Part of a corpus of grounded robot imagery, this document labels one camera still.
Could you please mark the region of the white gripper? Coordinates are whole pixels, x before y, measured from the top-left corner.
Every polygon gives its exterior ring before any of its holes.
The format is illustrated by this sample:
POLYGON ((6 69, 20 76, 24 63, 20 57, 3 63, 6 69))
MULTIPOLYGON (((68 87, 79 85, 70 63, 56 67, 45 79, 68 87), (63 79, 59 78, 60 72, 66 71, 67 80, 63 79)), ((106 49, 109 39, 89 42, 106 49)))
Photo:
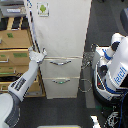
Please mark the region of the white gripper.
POLYGON ((34 53, 34 50, 32 47, 28 48, 29 56, 31 61, 35 61, 38 64, 41 64, 44 60, 44 56, 47 56, 47 51, 45 48, 42 49, 41 54, 40 53, 34 53))

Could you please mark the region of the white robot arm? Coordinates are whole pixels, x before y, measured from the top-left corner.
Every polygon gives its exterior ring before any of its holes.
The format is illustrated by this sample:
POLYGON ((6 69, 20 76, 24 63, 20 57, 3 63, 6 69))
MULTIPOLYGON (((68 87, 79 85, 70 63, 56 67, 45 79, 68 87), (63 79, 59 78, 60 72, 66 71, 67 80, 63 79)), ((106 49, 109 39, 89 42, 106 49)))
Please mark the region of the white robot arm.
POLYGON ((19 103, 37 77, 38 67, 46 56, 46 50, 39 53, 29 49, 29 69, 8 86, 7 93, 0 94, 0 128, 13 128, 19 121, 19 103))

